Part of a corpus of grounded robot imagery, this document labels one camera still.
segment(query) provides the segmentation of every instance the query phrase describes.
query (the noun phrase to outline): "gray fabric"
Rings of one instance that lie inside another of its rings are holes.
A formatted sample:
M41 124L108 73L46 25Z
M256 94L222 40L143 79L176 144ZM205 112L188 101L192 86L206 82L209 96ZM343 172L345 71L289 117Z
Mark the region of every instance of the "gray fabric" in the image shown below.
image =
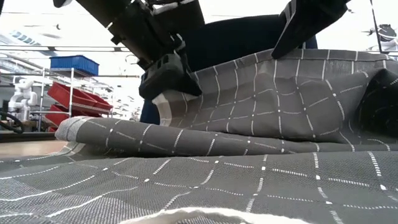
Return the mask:
M162 94L168 126L73 118L57 131L72 141L58 154L2 160L0 223L117 223L187 206L398 223L398 63L270 53L193 73L199 98Z

